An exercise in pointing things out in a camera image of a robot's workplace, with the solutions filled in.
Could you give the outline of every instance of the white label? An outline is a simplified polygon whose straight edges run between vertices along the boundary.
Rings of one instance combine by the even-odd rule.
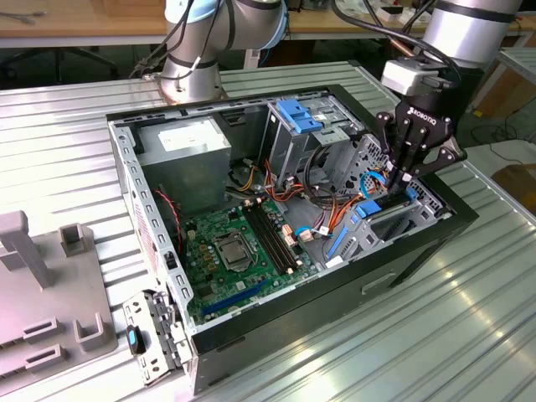
[[[160,131],[158,138],[167,152],[208,144],[218,136],[210,121],[196,121],[185,127]]]
[[[342,262],[343,262],[343,258],[340,255],[338,255],[335,258],[332,258],[330,261],[328,261],[326,263],[326,267],[333,268],[335,265],[339,265]]]

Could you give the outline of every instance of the cpu socket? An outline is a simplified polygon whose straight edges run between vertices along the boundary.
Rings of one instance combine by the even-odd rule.
[[[216,238],[214,246],[228,271],[243,272],[253,262],[247,242],[240,232],[228,233]]]

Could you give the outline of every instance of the robotic arm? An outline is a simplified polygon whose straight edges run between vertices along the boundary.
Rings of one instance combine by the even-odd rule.
[[[282,39],[288,18],[281,0],[167,0],[165,15],[168,31],[175,32],[160,85],[172,103],[220,97],[218,53],[271,48]],[[174,29],[181,18],[185,29]]]
[[[515,19],[521,0],[439,0],[418,55],[390,60],[382,84],[401,95],[394,114],[376,116],[379,141],[389,156],[389,193],[398,193],[412,178],[436,172],[466,158],[454,134],[460,117],[477,89],[484,68],[493,60]],[[350,18],[332,0],[343,20],[364,28],[389,31]],[[432,148],[437,158],[424,164]]]
[[[372,8],[367,0],[365,4]],[[412,178],[466,158],[456,144],[456,125],[515,19],[521,0],[438,0],[422,40],[343,13],[342,20],[388,35],[406,56],[390,60],[382,84],[398,92],[394,114],[376,116],[379,141],[389,156],[389,193]],[[284,0],[167,0],[169,46],[159,77],[172,103],[221,96],[216,56],[229,49],[268,49],[283,37]],[[421,49],[414,55],[401,42]],[[437,159],[424,164],[432,148]]]

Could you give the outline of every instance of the motherboard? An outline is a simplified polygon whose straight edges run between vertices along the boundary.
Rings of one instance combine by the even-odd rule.
[[[297,241],[286,243],[284,217],[271,199],[201,215],[186,223],[186,274],[196,324],[302,281],[317,268]]]

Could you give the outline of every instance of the metal slotted surface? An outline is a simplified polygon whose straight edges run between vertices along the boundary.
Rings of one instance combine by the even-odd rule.
[[[525,79],[536,84],[535,48],[504,48],[499,52],[498,59]]]
[[[222,79],[230,95],[342,83],[372,112],[395,101],[346,63],[231,71]],[[0,93],[0,212],[24,209],[32,235],[75,221],[94,230],[119,337],[114,353],[5,400],[189,398],[181,374],[143,388],[120,309],[151,282],[121,198],[104,114],[162,104],[153,83],[137,80]],[[532,401],[534,228],[469,167],[441,177],[481,216],[465,234],[409,282],[198,399]]]

